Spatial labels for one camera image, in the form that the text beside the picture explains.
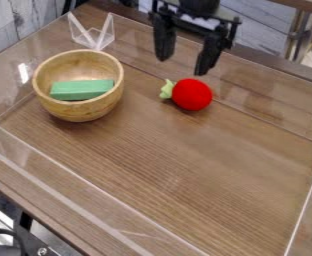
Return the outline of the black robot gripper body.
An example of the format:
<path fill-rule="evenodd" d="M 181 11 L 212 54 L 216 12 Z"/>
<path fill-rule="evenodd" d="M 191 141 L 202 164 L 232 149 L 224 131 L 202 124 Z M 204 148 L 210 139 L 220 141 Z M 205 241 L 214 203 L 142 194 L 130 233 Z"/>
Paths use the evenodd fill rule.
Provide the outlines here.
<path fill-rule="evenodd" d="M 197 24 L 198 20 L 217 22 L 225 38 L 233 39 L 241 19 L 220 6 L 220 0 L 151 0 L 149 11 L 153 28 L 174 31 L 177 28 L 205 35 L 213 28 Z"/>

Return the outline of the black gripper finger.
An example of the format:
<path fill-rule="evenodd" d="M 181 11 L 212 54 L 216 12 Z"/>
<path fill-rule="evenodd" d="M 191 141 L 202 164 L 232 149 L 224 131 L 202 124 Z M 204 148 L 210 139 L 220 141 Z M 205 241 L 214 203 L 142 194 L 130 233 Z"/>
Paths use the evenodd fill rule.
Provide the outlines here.
<path fill-rule="evenodd" d="M 209 69 L 214 67 L 221 51 L 229 45 L 226 36 L 228 26 L 222 24 L 217 25 L 214 30 L 206 34 L 194 66 L 195 76 L 205 75 Z"/>
<path fill-rule="evenodd" d="M 175 29 L 171 21 L 158 13 L 153 15 L 153 43 L 155 58 L 167 60 L 174 52 Z"/>

